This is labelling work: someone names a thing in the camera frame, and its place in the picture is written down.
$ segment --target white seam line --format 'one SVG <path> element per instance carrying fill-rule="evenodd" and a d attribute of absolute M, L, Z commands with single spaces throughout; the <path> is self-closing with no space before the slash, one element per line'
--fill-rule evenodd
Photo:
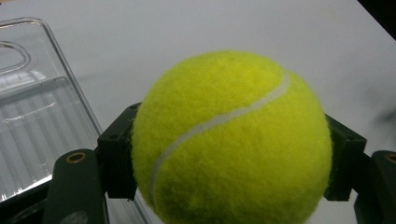
<path fill-rule="evenodd" d="M 251 111 L 260 109 L 261 107 L 265 106 L 269 102 L 275 100 L 279 96 L 281 96 L 289 87 L 290 85 L 290 77 L 288 73 L 284 73 L 283 79 L 280 82 L 280 84 L 273 89 L 272 91 L 268 92 L 266 95 L 264 95 L 262 98 L 259 100 L 253 102 L 251 105 L 248 106 L 242 106 L 239 108 L 236 108 L 235 110 L 227 113 L 227 114 L 222 114 L 215 116 L 213 119 L 210 119 L 208 121 L 202 122 L 191 129 L 189 129 L 186 133 L 183 133 L 179 138 L 177 138 L 171 145 L 169 145 L 166 150 L 163 151 L 163 154 L 157 158 L 157 160 L 154 163 L 154 167 L 151 172 L 151 176 L 149 179 L 149 196 L 152 200 L 152 202 L 155 205 L 155 197 L 154 197 L 154 182 L 157 177 L 158 172 L 160 171 L 160 168 L 163 164 L 163 161 L 177 148 L 178 145 L 184 143 L 194 135 L 198 133 L 203 133 L 209 129 L 214 128 L 215 126 L 221 125 L 226 123 L 227 121 L 230 121 L 232 119 L 235 119 L 237 117 L 243 116 Z"/>

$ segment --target clear plastic container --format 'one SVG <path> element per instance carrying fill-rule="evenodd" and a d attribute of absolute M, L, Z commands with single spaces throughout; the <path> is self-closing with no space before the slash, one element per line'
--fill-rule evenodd
<path fill-rule="evenodd" d="M 49 181 L 61 155 L 96 148 L 100 133 L 48 25 L 0 22 L 0 202 Z M 110 223 L 149 223 L 138 198 L 107 206 Z"/>

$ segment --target white surface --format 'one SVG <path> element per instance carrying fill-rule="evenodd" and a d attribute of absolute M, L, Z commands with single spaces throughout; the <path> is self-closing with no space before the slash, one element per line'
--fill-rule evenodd
<path fill-rule="evenodd" d="M 241 49 L 300 74 L 327 114 L 368 139 L 368 154 L 395 148 L 396 42 L 356 0 L 14 0 L 0 6 L 0 21 L 26 16 L 49 24 L 103 128 L 142 101 L 178 61 Z M 310 223 L 356 223 L 353 201 L 321 202 Z"/>

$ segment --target black plastic bracket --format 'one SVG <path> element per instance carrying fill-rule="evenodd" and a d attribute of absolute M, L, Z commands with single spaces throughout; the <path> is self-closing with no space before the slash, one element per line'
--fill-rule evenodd
<path fill-rule="evenodd" d="M 328 201 L 346 202 L 357 182 L 370 188 L 366 185 L 370 185 L 370 179 L 364 170 L 368 169 L 367 165 L 361 165 L 369 160 L 363 152 L 367 140 L 330 116 L 327 121 L 332 134 L 332 171 L 324 197 Z"/>
<path fill-rule="evenodd" d="M 55 162 L 43 223 L 108 223 L 96 155 L 68 152 Z"/>
<path fill-rule="evenodd" d="M 110 198 L 134 199 L 137 185 L 131 160 L 131 131 L 139 106 L 127 107 L 98 138 L 95 153 Z"/>

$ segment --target tennis ball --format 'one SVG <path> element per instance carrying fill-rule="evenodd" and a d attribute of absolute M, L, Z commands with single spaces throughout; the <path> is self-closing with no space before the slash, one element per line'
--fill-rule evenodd
<path fill-rule="evenodd" d="M 331 170 L 315 94 L 248 52 L 166 72 L 139 107 L 132 145 L 138 187 L 165 223 L 304 223 Z"/>

